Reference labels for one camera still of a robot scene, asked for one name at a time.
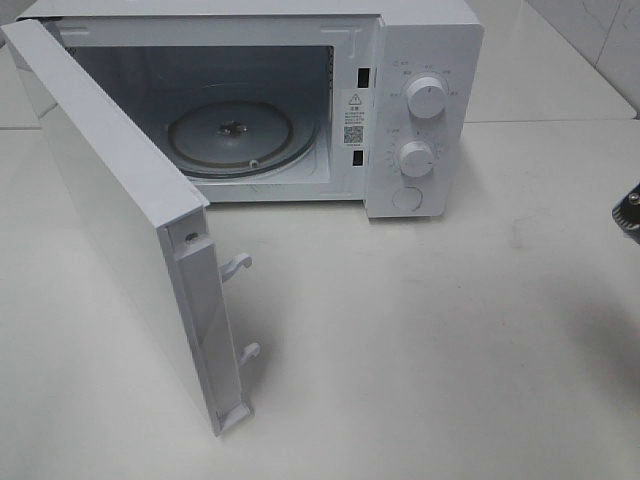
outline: qr code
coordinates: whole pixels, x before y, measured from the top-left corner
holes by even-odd
[[[344,127],[344,143],[362,143],[364,141],[364,127]]]

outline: timer knob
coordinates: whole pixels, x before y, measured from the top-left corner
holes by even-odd
[[[398,152],[400,171],[411,178],[424,177],[433,169],[435,155],[424,142],[409,142]]]

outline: metal object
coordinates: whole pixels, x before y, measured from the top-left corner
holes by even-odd
[[[218,128],[218,135],[236,138],[248,131],[249,128],[245,124],[232,120],[231,122],[220,125],[220,128]]]
[[[622,231],[640,243],[640,184],[615,206],[612,213]]]
[[[627,197],[631,205],[640,205],[640,193],[633,192]]]

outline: power level knob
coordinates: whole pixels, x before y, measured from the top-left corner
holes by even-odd
[[[442,82],[429,75],[412,81],[406,95],[409,110],[418,118],[435,117],[444,110],[447,101],[447,91]]]

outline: control panel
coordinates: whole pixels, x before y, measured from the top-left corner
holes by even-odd
[[[369,217],[444,211],[482,42],[480,25],[388,26],[379,60]]]

